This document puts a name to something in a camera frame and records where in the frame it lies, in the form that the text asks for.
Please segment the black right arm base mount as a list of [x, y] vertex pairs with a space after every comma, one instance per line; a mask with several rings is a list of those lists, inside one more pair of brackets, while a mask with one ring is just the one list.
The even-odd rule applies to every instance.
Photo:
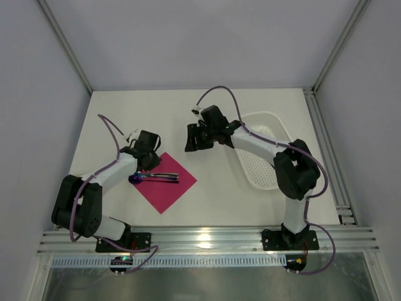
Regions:
[[264, 251], [303, 251], [319, 250], [316, 231], [306, 230], [298, 234], [282, 230], [268, 230], [261, 232], [261, 242]]

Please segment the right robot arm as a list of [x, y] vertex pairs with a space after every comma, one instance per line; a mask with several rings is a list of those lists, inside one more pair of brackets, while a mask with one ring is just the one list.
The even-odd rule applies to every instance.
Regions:
[[284, 221], [275, 239], [268, 241], [284, 250], [304, 246], [310, 226], [306, 220], [307, 199], [320, 178], [317, 163], [302, 140], [284, 142], [257, 134], [241, 120], [232, 122], [223, 116], [219, 107], [195, 106], [192, 113], [198, 121], [187, 126], [186, 152], [213, 148], [214, 144], [247, 151], [266, 161], [275, 171], [279, 190], [286, 197]]

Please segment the pink paper napkin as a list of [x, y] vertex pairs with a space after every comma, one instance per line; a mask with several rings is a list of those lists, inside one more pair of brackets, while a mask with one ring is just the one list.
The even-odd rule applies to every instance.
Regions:
[[162, 159], [160, 165], [150, 172], [177, 173], [179, 174], [178, 184], [141, 182], [132, 185], [158, 213], [163, 214], [197, 182], [197, 179], [168, 153], [164, 152], [160, 158]]

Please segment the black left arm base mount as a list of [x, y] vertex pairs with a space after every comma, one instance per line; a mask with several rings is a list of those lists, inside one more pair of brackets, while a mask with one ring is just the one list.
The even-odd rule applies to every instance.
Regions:
[[113, 241], [105, 239], [97, 241], [95, 251], [97, 253], [148, 253], [152, 241], [152, 234], [149, 232], [130, 232]]

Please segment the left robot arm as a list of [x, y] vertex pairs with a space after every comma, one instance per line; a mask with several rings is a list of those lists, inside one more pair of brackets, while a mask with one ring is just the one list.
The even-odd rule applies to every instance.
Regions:
[[121, 240], [128, 224], [103, 214], [103, 196], [136, 172], [157, 167], [160, 145], [158, 134], [142, 130], [130, 145], [117, 149], [117, 159], [111, 164], [84, 176], [66, 176], [51, 214], [52, 223], [70, 230], [72, 235]]

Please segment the purple metal spoon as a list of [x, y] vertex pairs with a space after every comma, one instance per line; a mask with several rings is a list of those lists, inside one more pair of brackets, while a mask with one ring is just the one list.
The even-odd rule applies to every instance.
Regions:
[[167, 182], [172, 184], [179, 183], [178, 174], [169, 173], [135, 173], [128, 177], [128, 181], [131, 184], [139, 184], [141, 182]]

